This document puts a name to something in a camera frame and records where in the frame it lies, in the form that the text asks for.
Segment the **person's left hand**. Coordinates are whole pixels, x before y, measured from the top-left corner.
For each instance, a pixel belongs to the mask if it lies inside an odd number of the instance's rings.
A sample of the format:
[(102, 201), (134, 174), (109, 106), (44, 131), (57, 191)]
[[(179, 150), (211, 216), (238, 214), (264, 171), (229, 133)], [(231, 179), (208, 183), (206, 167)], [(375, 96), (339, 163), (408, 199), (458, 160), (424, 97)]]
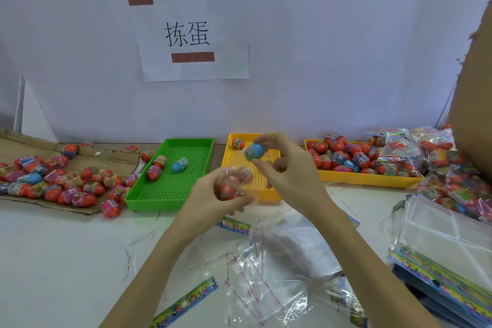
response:
[(209, 173), (196, 181), (188, 198), (169, 227), (171, 233), (186, 245), (215, 226), (223, 218), (215, 217), (212, 212), (211, 183), (212, 179), (209, 177)]

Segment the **person's right hand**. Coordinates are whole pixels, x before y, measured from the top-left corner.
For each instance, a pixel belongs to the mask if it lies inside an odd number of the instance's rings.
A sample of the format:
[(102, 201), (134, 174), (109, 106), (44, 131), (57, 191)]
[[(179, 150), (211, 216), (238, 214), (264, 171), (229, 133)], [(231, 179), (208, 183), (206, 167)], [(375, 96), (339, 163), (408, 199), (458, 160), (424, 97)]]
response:
[(278, 193), (287, 204), (310, 220), (336, 209), (309, 152), (281, 132), (261, 134), (254, 143), (280, 151), (274, 163), (286, 163), (286, 185)]

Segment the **clear plastic bag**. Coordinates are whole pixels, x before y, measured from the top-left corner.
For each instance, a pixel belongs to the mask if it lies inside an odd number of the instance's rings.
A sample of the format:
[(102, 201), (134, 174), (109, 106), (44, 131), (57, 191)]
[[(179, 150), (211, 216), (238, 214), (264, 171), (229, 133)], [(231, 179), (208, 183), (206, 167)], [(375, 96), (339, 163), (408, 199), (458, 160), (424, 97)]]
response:
[[(262, 160), (253, 159), (253, 163), (264, 163)], [(218, 185), (224, 183), (232, 183), (236, 190), (236, 196), (252, 196), (246, 193), (243, 190), (242, 185), (247, 184), (253, 180), (252, 173), (247, 168), (227, 168), (227, 167), (219, 167), (217, 169), (211, 170), (209, 173), (209, 177), (212, 179), (211, 188), (212, 188), (212, 204), (211, 208), (213, 208), (212, 212), (217, 218), (222, 218), (225, 216), (219, 216), (219, 199), (217, 193)], [(255, 201), (248, 206), (277, 206), (282, 202), (281, 201), (261, 201), (254, 196), (252, 196)]]

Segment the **blue toy egg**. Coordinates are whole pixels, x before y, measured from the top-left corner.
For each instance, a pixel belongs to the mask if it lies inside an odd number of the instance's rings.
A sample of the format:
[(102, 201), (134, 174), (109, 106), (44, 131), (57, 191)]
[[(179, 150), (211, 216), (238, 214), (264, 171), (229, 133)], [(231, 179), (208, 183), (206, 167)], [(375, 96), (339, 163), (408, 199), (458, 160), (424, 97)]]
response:
[(261, 159), (265, 154), (265, 148), (263, 145), (253, 143), (244, 150), (244, 157), (247, 161), (251, 162), (253, 159)]

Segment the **person's left forearm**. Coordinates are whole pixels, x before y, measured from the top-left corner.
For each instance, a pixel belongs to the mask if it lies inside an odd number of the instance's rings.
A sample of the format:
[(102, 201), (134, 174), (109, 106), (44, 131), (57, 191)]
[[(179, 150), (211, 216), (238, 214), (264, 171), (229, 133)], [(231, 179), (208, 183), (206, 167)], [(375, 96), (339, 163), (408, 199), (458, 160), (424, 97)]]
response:
[(173, 267), (200, 232), (196, 225), (175, 220), (99, 328), (150, 328)]

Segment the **person's right forearm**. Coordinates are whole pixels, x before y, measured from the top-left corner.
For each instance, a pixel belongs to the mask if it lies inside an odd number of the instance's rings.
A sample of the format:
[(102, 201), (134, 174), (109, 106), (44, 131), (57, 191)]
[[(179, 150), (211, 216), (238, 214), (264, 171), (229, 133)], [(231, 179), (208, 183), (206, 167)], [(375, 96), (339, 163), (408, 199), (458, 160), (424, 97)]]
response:
[(328, 243), (372, 328), (442, 328), (327, 195), (310, 201), (304, 216)]

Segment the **small yellow plastic tray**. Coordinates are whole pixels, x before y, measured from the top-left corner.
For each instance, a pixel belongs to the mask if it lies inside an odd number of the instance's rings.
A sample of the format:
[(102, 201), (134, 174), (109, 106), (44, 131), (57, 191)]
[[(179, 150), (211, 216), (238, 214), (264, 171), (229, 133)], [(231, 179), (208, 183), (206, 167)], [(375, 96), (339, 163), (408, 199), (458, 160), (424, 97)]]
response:
[[(253, 180), (247, 184), (243, 184), (243, 190), (261, 201), (281, 201), (280, 195), (274, 188), (267, 188), (267, 179), (258, 171), (254, 164), (249, 162), (244, 151), (253, 144), (255, 138), (260, 136), (260, 133), (230, 133), (226, 142), (225, 151), (222, 157), (222, 167), (227, 168), (247, 168), (253, 175)], [(233, 147), (232, 142), (235, 139), (240, 139), (245, 142), (245, 147), (242, 150), (237, 150)]]

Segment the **short colourful header card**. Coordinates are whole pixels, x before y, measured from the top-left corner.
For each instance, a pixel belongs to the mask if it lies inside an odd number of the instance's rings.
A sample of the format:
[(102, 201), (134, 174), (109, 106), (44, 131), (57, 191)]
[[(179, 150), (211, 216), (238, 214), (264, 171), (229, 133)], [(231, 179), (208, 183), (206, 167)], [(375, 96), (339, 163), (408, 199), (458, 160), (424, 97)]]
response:
[(246, 237), (249, 236), (251, 228), (250, 224), (227, 216), (223, 217), (216, 226)]

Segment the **green plastic tray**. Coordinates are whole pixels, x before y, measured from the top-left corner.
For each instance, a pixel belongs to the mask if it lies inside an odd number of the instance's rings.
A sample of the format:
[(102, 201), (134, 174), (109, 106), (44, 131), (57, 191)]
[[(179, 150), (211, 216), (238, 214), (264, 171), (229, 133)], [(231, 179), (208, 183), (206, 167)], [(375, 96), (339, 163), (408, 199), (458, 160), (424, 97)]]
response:
[[(168, 138), (164, 140), (126, 195), (125, 201), (128, 208), (132, 211), (148, 212), (179, 211), (196, 180), (209, 172), (213, 151), (213, 138)], [(167, 165), (157, 181), (149, 181), (146, 173), (157, 155), (165, 155), (168, 159)], [(189, 166), (181, 173), (174, 173), (172, 164), (182, 157), (189, 159)]]

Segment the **heap of eggs in tray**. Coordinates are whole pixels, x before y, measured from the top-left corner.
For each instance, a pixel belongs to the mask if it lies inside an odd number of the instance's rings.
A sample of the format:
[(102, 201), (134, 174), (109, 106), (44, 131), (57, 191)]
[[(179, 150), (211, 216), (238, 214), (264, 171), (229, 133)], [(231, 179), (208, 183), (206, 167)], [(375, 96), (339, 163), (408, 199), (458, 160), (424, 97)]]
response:
[(323, 140), (306, 139), (304, 149), (314, 157), (317, 169), (323, 171), (421, 177), (421, 150), (403, 131), (373, 132), (362, 141), (327, 135)]

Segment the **heap of empty clear bags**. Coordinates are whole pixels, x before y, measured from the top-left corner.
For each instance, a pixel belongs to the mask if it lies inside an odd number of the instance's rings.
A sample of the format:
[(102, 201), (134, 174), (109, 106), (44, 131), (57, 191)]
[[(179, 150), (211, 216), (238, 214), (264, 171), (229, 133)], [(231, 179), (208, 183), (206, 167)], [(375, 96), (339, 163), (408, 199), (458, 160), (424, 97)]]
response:
[(346, 328), (367, 318), (339, 262), (314, 226), (286, 204), (253, 206), (233, 219), (249, 236), (217, 226), (197, 237), (178, 263), (178, 275), (218, 283), (218, 328), (291, 328), (315, 307), (340, 312)]

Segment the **large yellow plastic tray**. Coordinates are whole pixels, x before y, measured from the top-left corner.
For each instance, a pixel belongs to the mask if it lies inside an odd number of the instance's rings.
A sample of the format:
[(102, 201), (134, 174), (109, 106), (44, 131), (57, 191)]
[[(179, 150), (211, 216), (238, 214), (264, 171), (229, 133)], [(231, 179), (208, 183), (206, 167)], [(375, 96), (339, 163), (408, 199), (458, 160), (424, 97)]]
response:
[(390, 187), (390, 188), (410, 188), (419, 183), (424, 176), (385, 176), (376, 174), (365, 174), (360, 172), (347, 172), (341, 170), (335, 170), (336, 167), (342, 167), (342, 165), (332, 164), (330, 169), (323, 169), (320, 166), (317, 171), (319, 177), (324, 183), (345, 183), (356, 184), (363, 186), (378, 186), (378, 187)]

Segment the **long colourful header card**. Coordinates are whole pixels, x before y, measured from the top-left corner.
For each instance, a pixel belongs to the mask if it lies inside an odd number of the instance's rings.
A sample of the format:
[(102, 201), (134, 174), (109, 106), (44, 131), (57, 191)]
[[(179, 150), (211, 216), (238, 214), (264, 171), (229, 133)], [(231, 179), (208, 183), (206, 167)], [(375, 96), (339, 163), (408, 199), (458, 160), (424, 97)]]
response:
[(169, 325), (200, 303), (201, 300), (212, 294), (217, 288), (218, 283), (215, 278), (212, 276), (209, 277), (174, 304), (163, 310), (163, 312), (156, 315), (152, 320), (150, 328), (168, 328)]

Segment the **scattered thin peel strips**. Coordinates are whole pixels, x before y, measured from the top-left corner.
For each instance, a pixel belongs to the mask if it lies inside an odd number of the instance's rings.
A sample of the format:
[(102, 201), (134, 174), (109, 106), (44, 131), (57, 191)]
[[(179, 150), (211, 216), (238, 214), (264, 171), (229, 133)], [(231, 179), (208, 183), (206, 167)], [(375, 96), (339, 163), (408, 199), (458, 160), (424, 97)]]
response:
[(157, 240), (157, 230), (150, 230), (138, 234), (135, 238), (128, 240), (124, 244), (126, 265), (123, 280), (132, 279), (137, 275), (139, 269), (153, 250), (155, 240)]

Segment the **flattened cardboard sheet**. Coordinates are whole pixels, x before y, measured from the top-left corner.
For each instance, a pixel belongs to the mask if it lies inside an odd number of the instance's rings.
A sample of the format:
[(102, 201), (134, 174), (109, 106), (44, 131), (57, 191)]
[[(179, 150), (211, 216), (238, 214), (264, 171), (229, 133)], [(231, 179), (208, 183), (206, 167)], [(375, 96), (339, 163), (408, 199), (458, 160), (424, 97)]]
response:
[[(39, 157), (45, 163), (52, 157), (60, 156), (64, 144), (51, 142), (45, 139), (33, 138), (18, 132), (0, 128), (0, 163), (14, 164), (20, 157)], [(69, 173), (81, 173), (84, 168), (98, 167), (126, 177), (132, 174), (140, 163), (139, 153), (136, 151), (107, 150), (93, 147), (79, 147), (76, 157), (67, 162), (65, 170)], [(66, 204), (50, 202), (42, 198), (31, 199), (9, 194), (0, 194), (0, 207), (7, 202), (15, 204), (30, 204), (31, 206), (53, 209), (64, 212), (93, 216), (101, 213), (101, 203), (107, 195), (97, 199), (96, 203), (87, 208), (73, 207)]]

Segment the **white paper sign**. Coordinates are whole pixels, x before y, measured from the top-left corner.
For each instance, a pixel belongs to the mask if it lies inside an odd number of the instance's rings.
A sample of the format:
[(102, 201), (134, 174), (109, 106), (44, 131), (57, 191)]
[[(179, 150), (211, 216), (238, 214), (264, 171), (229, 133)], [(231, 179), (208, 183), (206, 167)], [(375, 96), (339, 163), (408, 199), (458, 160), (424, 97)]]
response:
[[(129, 6), (147, 83), (250, 78), (248, 0), (153, 1)], [(171, 53), (205, 51), (215, 62), (171, 60)]]

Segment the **pile of wrapped capsule eggs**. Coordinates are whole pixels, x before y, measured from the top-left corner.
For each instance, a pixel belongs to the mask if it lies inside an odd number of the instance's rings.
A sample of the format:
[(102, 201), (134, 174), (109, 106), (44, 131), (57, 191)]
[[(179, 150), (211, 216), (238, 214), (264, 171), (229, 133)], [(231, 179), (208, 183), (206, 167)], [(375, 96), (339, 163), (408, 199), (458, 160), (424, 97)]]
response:
[(66, 164), (76, 157), (78, 148), (93, 146), (76, 143), (64, 145), (60, 156), (52, 157), (46, 163), (33, 156), (17, 158), (13, 165), (0, 163), (0, 194), (42, 198), (58, 204), (87, 208), (104, 194), (107, 195), (104, 199), (106, 201), (111, 197), (111, 192), (122, 190), (127, 177), (136, 172), (122, 177), (107, 169), (89, 167), (81, 173), (69, 173), (65, 170)]

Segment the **pile of bagged eggs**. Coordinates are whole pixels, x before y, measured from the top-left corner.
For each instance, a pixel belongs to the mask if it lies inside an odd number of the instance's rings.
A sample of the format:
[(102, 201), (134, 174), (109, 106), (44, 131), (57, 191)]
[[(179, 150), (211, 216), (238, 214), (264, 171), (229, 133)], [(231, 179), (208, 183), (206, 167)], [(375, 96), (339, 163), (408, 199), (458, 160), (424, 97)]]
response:
[(458, 151), (449, 126), (370, 130), (366, 135), (376, 147), (371, 173), (413, 179), (409, 188), (428, 200), (492, 224), (492, 185)]

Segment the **stack of clear header bags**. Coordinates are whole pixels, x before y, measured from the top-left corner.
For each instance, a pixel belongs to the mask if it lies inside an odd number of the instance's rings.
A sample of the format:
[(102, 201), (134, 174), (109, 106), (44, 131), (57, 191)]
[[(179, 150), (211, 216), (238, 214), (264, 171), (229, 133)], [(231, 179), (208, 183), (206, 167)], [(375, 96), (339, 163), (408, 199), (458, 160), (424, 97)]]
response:
[(420, 194), (392, 208), (392, 271), (436, 318), (492, 328), (492, 225)]

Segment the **brown cardboard box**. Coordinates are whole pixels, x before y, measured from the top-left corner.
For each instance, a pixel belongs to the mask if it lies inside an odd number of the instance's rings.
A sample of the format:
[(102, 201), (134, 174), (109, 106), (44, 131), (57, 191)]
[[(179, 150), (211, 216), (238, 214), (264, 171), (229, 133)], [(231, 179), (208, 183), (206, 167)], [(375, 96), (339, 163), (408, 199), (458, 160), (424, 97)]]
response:
[(492, 0), (470, 40), (448, 121), (457, 149), (492, 182)]

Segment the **white foam board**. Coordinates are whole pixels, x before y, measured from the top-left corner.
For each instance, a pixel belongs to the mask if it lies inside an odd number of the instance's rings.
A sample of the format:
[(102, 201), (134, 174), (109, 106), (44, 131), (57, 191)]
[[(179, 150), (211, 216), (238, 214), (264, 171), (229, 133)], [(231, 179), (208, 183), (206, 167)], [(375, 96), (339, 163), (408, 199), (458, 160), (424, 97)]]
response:
[(19, 78), (13, 130), (29, 137), (58, 142), (32, 87), (22, 75)]

